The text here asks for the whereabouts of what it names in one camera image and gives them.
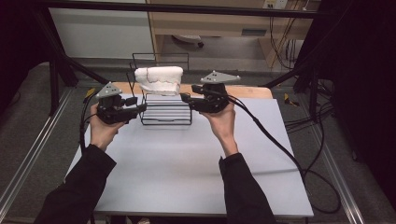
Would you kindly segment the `white board table cover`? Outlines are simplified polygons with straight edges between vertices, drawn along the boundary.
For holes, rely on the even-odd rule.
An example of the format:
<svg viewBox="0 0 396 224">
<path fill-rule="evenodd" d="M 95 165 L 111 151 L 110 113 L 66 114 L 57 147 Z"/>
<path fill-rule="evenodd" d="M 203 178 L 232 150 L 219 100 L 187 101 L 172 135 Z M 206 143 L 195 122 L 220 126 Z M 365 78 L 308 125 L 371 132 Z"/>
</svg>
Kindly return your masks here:
<svg viewBox="0 0 396 224">
<path fill-rule="evenodd" d="M 311 204 L 274 99 L 244 99 L 234 136 L 277 217 L 310 217 Z M 222 153 L 205 117 L 191 125 L 143 125 L 133 119 L 107 148 L 117 165 L 94 211 L 136 216 L 222 217 Z"/>
</svg>

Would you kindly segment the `person's right hand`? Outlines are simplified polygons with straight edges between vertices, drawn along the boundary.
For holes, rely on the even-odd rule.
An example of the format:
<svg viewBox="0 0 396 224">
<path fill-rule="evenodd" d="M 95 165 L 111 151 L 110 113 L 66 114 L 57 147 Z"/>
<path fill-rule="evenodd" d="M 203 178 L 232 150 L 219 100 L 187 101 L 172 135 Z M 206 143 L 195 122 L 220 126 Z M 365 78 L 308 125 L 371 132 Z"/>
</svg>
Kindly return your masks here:
<svg viewBox="0 0 396 224">
<path fill-rule="evenodd" d="M 201 112 L 201 115 L 208 119 L 211 130 L 218 138 L 225 156 L 229 157 L 238 153 L 238 146 L 234 139 L 234 104 L 229 103 L 222 111 L 218 113 Z"/>
</svg>

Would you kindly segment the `office chair base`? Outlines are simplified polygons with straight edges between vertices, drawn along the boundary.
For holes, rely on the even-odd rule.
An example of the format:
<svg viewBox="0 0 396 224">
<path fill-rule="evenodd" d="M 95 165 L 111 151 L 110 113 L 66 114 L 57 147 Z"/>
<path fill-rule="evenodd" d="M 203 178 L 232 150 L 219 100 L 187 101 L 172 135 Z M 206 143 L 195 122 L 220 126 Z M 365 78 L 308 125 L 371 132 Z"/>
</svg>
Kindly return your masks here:
<svg viewBox="0 0 396 224">
<path fill-rule="evenodd" d="M 173 38 L 182 42 L 196 44 L 199 48 L 205 45 L 199 35 L 173 35 Z"/>
</svg>

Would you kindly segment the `white towel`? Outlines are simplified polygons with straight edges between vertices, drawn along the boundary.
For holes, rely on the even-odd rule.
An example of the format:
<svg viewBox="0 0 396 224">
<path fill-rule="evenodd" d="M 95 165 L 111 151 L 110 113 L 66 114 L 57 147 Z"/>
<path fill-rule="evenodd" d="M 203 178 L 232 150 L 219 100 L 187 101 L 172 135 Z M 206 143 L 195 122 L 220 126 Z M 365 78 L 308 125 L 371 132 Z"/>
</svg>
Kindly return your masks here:
<svg viewBox="0 0 396 224">
<path fill-rule="evenodd" d="M 179 66 L 137 68 L 134 71 L 140 88 L 150 94 L 178 95 L 184 70 Z"/>
</svg>

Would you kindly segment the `person's left hand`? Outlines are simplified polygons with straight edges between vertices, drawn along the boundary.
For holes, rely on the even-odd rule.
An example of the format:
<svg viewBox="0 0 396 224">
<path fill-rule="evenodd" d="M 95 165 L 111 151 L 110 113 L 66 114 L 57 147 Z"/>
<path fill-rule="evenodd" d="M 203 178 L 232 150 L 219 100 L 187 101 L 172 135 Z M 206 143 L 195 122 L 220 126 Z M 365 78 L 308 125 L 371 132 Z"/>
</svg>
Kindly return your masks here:
<svg viewBox="0 0 396 224">
<path fill-rule="evenodd" d="M 106 151 L 109 144 L 113 141 L 119 129 L 125 125 L 124 122 L 114 124 L 106 124 L 97 116 L 98 104 L 92 105 L 90 108 L 90 126 L 91 139 L 90 144 L 95 145 L 103 151 Z"/>
</svg>

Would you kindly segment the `light wooden desk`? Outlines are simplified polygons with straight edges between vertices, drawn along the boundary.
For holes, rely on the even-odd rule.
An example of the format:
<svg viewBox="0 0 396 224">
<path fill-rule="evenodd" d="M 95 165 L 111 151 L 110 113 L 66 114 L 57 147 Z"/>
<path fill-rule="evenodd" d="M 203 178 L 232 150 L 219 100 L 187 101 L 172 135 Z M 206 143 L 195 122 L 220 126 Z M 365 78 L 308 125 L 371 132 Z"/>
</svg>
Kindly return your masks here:
<svg viewBox="0 0 396 224">
<path fill-rule="evenodd" d="M 146 0 L 149 4 L 193 5 L 210 7 L 263 8 L 264 0 Z M 316 10 L 316 0 L 288 0 L 285 9 Z M 151 32 L 155 38 L 154 49 L 162 49 L 160 39 L 166 35 L 204 35 L 204 36 L 247 36 L 256 38 L 262 48 L 267 65 L 278 65 L 278 59 L 286 50 L 289 40 L 305 39 L 311 19 L 246 17 L 207 14 L 148 14 Z"/>
</svg>

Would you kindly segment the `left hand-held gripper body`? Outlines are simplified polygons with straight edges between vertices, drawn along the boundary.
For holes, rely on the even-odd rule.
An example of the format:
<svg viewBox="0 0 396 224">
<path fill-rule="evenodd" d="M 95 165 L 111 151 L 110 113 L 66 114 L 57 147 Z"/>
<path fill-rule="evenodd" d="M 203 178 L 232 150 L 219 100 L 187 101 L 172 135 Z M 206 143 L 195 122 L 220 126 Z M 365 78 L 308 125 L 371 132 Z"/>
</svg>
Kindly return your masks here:
<svg viewBox="0 0 396 224">
<path fill-rule="evenodd" d="M 97 116 L 106 124 L 114 124 L 118 122 L 129 122 L 136 119 L 136 113 L 126 111 L 128 107 L 124 104 L 124 98 L 121 96 L 121 89 L 108 82 L 99 92 L 95 94 L 98 100 Z"/>
</svg>

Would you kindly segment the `black wire rack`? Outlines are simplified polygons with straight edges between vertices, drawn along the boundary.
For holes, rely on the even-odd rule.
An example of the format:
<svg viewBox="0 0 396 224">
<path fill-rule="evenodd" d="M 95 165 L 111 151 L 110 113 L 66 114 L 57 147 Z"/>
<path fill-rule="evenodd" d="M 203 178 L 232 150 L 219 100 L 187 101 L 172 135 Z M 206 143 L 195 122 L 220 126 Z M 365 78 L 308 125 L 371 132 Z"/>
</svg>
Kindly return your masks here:
<svg viewBox="0 0 396 224">
<path fill-rule="evenodd" d="M 137 68 L 156 66 L 179 66 L 184 75 L 190 70 L 190 56 L 188 53 L 133 53 L 130 62 L 133 85 L 139 85 L 134 76 Z M 179 94 L 158 95 L 145 91 L 141 94 L 142 103 L 147 105 L 147 110 L 139 115 L 143 125 L 191 125 L 191 110 Z"/>
</svg>

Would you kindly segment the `wooden table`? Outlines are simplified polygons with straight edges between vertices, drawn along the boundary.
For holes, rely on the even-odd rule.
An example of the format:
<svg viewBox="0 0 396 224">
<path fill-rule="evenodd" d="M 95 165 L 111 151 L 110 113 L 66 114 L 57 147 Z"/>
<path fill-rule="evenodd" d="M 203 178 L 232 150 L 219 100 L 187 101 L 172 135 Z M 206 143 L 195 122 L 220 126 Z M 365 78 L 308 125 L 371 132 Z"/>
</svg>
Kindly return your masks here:
<svg viewBox="0 0 396 224">
<path fill-rule="evenodd" d="M 141 94 L 138 84 L 129 84 L 128 82 L 113 82 L 113 85 L 121 89 L 125 94 Z M 255 99 L 272 99 L 273 94 L 267 88 L 262 87 L 249 87 L 239 85 L 226 85 L 226 91 L 236 98 L 255 98 Z"/>
</svg>

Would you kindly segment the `black metal frame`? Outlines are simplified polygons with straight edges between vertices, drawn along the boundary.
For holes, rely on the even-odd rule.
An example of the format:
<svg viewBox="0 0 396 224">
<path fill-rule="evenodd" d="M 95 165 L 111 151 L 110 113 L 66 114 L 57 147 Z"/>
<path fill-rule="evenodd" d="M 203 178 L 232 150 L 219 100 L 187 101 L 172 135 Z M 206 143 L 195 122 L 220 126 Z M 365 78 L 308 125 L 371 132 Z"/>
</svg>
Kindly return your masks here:
<svg viewBox="0 0 396 224">
<path fill-rule="evenodd" d="M 332 15 L 330 11 L 313 10 L 290 10 L 290 9 L 255 9 L 246 7 L 210 7 L 192 5 L 169 5 L 169 4 L 145 4 L 145 3 L 121 3 L 121 2 L 98 2 L 98 1 L 69 1 L 69 0 L 35 0 L 29 6 L 30 12 L 43 34 L 43 41 L 49 44 L 49 64 L 51 77 L 51 111 L 53 114 L 58 107 L 56 67 L 68 86 L 76 86 L 78 81 L 71 67 L 76 68 L 84 75 L 93 78 L 100 84 L 107 84 L 108 79 L 100 77 L 82 64 L 71 59 L 56 40 L 56 29 L 51 29 L 48 20 L 44 18 L 43 11 L 48 8 L 88 9 L 108 11 L 137 11 L 137 12 L 161 12 L 177 14 L 207 14 L 246 17 L 275 17 L 275 18 L 298 18 L 298 19 L 327 19 Z"/>
</svg>

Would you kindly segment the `white power strip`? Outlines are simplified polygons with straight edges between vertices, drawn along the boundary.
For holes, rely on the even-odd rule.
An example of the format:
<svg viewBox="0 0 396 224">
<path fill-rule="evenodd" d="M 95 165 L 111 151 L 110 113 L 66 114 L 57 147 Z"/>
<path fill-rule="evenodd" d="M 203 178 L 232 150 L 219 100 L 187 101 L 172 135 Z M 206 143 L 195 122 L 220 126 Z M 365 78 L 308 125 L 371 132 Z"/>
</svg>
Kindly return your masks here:
<svg viewBox="0 0 396 224">
<path fill-rule="evenodd" d="M 270 9 L 285 9 L 288 0 L 264 0 L 263 8 L 270 8 Z"/>
</svg>

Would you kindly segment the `aluminium floor rail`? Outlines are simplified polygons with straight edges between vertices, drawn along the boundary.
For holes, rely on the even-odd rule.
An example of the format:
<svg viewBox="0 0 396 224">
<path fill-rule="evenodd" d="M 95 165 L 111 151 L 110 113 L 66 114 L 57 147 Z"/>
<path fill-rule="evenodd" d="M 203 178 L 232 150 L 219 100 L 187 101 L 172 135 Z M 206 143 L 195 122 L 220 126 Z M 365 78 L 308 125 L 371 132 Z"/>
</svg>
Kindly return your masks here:
<svg viewBox="0 0 396 224">
<path fill-rule="evenodd" d="M 332 156 L 330 148 L 327 146 L 324 140 L 324 134 L 320 130 L 319 126 L 314 125 L 312 128 L 312 133 L 316 138 L 318 146 L 322 148 L 322 159 L 328 170 L 332 183 L 338 190 L 341 198 L 341 204 L 343 205 L 346 216 L 350 224 L 364 224 L 364 218 L 361 214 L 361 210 L 357 206 L 355 199 L 348 187 L 344 176 L 341 173 L 335 159 Z"/>
<path fill-rule="evenodd" d="M 3 222 L 5 219 L 8 210 L 10 209 L 11 205 L 15 201 L 19 191 L 25 179 L 29 175 L 32 170 L 32 167 L 35 164 L 41 150 L 46 145 L 54 127 L 56 126 L 59 118 L 64 112 L 65 107 L 67 106 L 71 94 L 74 92 L 74 88 L 66 88 L 62 93 L 62 96 L 59 100 L 59 107 L 55 110 L 55 112 L 50 115 L 43 128 L 40 130 L 38 136 L 36 137 L 35 141 L 29 148 L 26 156 L 24 157 L 21 165 L 19 166 L 18 170 L 16 171 L 15 175 L 10 180 L 9 184 L 7 185 L 5 191 L 0 196 L 0 223 Z"/>
</svg>

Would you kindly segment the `white cabinet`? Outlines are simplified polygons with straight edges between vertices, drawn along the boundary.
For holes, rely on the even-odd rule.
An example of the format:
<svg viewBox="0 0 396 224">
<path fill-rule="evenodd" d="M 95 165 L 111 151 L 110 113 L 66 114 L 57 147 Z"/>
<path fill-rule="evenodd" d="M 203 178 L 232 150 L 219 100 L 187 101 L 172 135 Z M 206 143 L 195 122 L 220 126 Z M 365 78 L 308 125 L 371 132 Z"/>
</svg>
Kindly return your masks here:
<svg viewBox="0 0 396 224">
<path fill-rule="evenodd" d="M 133 53 L 153 51 L 147 13 L 62 8 L 49 12 L 70 57 L 129 59 Z"/>
</svg>

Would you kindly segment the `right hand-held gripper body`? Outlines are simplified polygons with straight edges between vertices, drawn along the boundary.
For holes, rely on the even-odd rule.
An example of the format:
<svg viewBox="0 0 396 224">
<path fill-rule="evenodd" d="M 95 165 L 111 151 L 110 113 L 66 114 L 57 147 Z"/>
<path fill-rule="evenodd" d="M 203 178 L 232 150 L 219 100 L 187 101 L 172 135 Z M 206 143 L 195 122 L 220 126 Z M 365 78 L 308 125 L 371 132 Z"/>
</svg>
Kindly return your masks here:
<svg viewBox="0 0 396 224">
<path fill-rule="evenodd" d="M 213 70 L 209 75 L 203 77 L 201 82 L 205 88 L 203 98 L 193 98 L 194 104 L 190 109 L 204 113 L 218 113 L 228 104 L 228 92 L 225 83 L 240 80 L 240 76 L 233 76 Z"/>
</svg>

